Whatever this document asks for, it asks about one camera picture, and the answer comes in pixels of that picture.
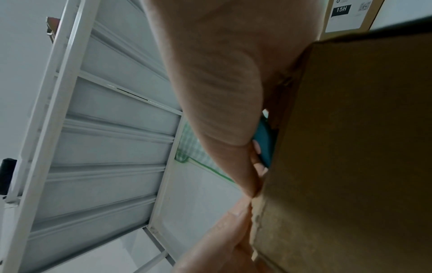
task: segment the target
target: checkered fabric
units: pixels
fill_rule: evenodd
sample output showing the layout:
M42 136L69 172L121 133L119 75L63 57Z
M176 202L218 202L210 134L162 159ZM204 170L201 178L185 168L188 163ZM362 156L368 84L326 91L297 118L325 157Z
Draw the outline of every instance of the checkered fabric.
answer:
M188 160L193 160L201 167L211 170L215 174L223 177L232 182L232 179L219 168L210 156L204 151L199 143L198 138L195 136L189 123L186 122L183 133L180 138L180 144L175 153L175 160L185 163Z

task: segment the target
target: fingernail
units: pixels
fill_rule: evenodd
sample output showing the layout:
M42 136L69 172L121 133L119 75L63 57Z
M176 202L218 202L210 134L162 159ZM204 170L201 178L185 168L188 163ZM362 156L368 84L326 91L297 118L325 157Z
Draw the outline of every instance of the fingernail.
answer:
M229 213L240 216L244 212L248 210L248 207L251 204L251 199L247 196L243 196L230 210Z

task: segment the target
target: black object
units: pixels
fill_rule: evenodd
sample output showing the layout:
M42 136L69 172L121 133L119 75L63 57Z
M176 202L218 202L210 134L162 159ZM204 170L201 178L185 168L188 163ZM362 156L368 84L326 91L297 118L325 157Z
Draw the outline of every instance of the black object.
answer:
M0 165L0 195L7 195L9 191L10 181L14 174L16 159L3 159Z

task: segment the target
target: blue object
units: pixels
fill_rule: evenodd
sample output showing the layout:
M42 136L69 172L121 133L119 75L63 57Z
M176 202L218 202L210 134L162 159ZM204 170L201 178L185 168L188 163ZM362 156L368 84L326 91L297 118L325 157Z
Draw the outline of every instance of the blue object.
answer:
M258 123L258 128L256 129L253 139L260 145L261 154L258 156L261 159L262 164L264 167L269 168L271 159L273 158L273 151L275 150L276 134L270 128L266 118L263 116Z

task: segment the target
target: white label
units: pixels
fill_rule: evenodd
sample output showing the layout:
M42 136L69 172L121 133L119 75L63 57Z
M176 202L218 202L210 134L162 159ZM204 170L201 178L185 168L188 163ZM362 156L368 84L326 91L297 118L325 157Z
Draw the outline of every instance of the white label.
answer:
M372 0L334 0L325 32L360 28Z

